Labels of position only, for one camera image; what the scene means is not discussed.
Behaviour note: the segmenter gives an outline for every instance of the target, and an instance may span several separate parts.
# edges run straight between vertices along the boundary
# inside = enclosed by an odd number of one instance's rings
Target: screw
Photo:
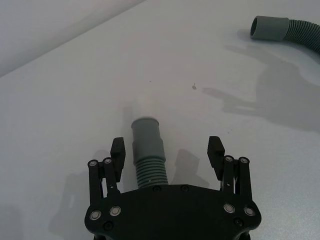
[[[154,192],[160,192],[160,191],[161,191],[161,187],[159,187],[159,186],[154,186],[154,187],[152,188],[152,190],[153,190]]]
[[[240,218],[235,218],[234,219],[234,224],[239,226],[239,227],[242,227],[244,225],[244,221],[242,221]]]
[[[107,221],[105,222],[105,224],[103,225],[104,230],[106,231],[110,231],[114,228],[114,224],[112,223],[112,221]]]
[[[227,162],[232,162],[232,161],[233,161],[232,157],[230,157],[230,156],[226,156],[226,157],[225,157],[225,160],[226,160]]]
[[[111,216],[118,216],[121,213],[121,208],[119,206],[113,206],[109,213]]]
[[[187,185],[182,185],[181,186],[181,191],[182,192],[188,192],[189,191],[189,187]]]
[[[248,216],[251,216],[251,217],[256,215],[255,211],[252,208],[247,207],[247,206],[244,208],[244,212],[245,212],[245,214],[247,214]]]
[[[240,161],[241,161],[243,164],[247,164],[247,163],[248,163],[248,159],[246,159],[246,158],[241,158]]]
[[[236,211],[235,207],[230,203],[226,203],[225,205],[223,205],[223,208],[229,214],[233,214]]]
[[[99,210],[94,210],[93,212],[90,213],[90,220],[94,221],[97,220],[98,218],[100,218],[101,216],[101,212]]]
[[[109,164],[109,163],[111,163],[112,161],[111,161],[111,159],[110,158],[107,158],[106,160],[104,160],[104,163],[105,164]]]
[[[93,167],[93,166],[95,166],[95,165],[97,165],[97,162],[96,162],[96,161],[91,161],[91,162],[89,163],[89,166],[90,166],[90,167]]]

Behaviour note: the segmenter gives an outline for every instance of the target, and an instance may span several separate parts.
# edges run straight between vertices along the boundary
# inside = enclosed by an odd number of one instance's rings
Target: white wall
[[[143,1],[0,1],[0,77]]]

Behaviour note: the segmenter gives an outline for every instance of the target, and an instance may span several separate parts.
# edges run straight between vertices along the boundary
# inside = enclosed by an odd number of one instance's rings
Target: gray hose
[[[287,40],[304,45],[320,54],[320,26],[308,21],[286,17],[256,16],[250,36],[252,39]]]
[[[167,185],[164,144],[156,119],[144,117],[132,123],[133,163],[138,188]]]

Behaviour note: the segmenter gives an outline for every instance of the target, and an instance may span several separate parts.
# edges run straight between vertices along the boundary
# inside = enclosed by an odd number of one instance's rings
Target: white table surface
[[[251,159],[253,240],[320,238],[320,57],[251,41],[256,15],[320,23],[318,0],[149,0],[0,78],[0,239],[89,240],[87,162],[151,96],[168,180],[217,189],[210,135]]]

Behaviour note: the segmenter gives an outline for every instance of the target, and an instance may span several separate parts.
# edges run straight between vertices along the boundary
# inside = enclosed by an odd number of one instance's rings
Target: gray plastic pipe
[[[287,40],[302,44],[320,54],[320,26],[287,17],[256,16],[250,36],[257,40]]]
[[[166,157],[158,121],[152,117],[143,117],[135,120],[131,127],[138,188],[167,185]]]

